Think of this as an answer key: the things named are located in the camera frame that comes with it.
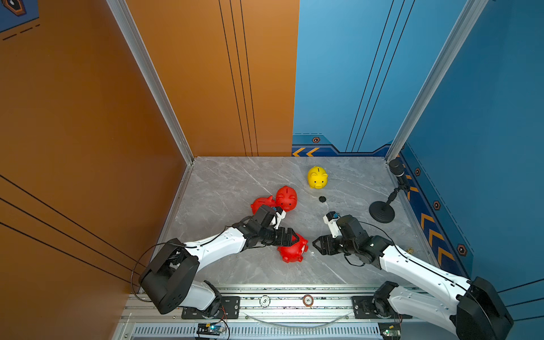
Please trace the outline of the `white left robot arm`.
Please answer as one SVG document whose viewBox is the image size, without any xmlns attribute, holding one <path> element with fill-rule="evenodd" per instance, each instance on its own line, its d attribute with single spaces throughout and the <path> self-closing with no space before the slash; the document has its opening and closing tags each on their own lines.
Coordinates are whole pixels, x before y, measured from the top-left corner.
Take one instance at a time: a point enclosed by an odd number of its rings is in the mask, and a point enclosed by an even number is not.
<svg viewBox="0 0 544 340">
<path fill-rule="evenodd" d="M 215 236 L 188 243 L 177 238 L 162 242 L 138 284 L 160 314 L 182 307 L 198 310 L 205 318 L 217 317 L 222 295 L 211 282 L 197 281 L 197 273 L 248 249 L 295 245 L 300 236 L 292 228 L 280 226 L 284 215 L 280 208 L 262 205 L 254 215 L 226 226 Z"/>
</svg>

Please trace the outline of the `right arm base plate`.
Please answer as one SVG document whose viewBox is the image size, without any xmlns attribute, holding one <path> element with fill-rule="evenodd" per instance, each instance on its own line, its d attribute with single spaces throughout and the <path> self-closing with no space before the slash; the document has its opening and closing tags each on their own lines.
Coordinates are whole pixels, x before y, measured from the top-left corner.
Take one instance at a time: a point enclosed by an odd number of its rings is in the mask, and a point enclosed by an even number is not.
<svg viewBox="0 0 544 340">
<path fill-rule="evenodd" d="M 407 314 L 398 314 L 387 300 L 376 300 L 373 296 L 353 296 L 351 298 L 356 319 L 412 319 Z"/>
</svg>

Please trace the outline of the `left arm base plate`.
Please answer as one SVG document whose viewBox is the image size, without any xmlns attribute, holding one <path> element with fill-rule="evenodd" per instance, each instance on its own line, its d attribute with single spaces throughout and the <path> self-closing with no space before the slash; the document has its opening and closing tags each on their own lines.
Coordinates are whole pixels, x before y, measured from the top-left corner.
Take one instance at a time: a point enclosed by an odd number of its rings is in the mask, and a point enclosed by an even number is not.
<svg viewBox="0 0 544 340">
<path fill-rule="evenodd" d="M 222 296 L 215 300 L 210 307 L 204 311 L 194 307 L 184 307 L 181 318 L 183 320 L 204 320 L 204 319 L 227 319 L 237 320 L 240 311 L 239 296 Z"/>
</svg>

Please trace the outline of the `yellow piggy bank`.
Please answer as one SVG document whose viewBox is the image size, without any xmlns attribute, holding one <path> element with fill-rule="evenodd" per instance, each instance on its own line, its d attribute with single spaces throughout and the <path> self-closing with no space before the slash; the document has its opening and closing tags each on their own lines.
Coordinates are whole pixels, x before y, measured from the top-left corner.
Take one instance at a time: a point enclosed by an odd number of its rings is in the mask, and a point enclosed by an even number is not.
<svg viewBox="0 0 544 340">
<path fill-rule="evenodd" d="M 328 183 L 328 174 L 322 167 L 313 167 L 307 174 L 310 188 L 323 189 Z"/>
</svg>

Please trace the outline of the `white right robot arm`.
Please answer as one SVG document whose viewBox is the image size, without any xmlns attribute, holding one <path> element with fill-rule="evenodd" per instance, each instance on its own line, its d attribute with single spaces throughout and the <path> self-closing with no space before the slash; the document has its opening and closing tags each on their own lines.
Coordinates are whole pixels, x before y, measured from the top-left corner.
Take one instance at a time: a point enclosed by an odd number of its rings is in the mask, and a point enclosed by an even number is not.
<svg viewBox="0 0 544 340">
<path fill-rule="evenodd" d="M 387 281 L 373 295 L 373 311 L 381 317 L 409 315 L 434 324 L 458 339 L 506 339 L 514 320 L 494 286 L 481 277 L 457 276 L 410 255 L 387 233 L 370 236 L 352 215 L 329 212 L 330 230 L 313 242 L 326 256 L 355 256 L 395 274 L 419 288 L 418 293 Z"/>
</svg>

